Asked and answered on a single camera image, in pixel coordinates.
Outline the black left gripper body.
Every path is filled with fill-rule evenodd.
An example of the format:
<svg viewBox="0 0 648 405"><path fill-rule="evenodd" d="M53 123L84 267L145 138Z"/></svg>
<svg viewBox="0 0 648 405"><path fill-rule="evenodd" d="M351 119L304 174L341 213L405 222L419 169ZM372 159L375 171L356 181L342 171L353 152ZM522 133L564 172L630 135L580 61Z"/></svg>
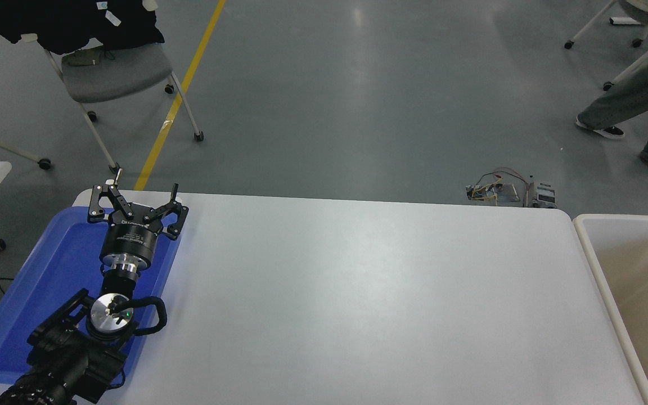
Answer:
<svg viewBox="0 0 648 405"><path fill-rule="evenodd" d="M113 210L108 215L109 224L105 241L101 247L101 262L112 267L116 258L124 258L136 265L137 270L148 269L154 258L155 244L160 220L145 223L144 217L151 216L151 209L134 209L133 218L121 210Z"/></svg>

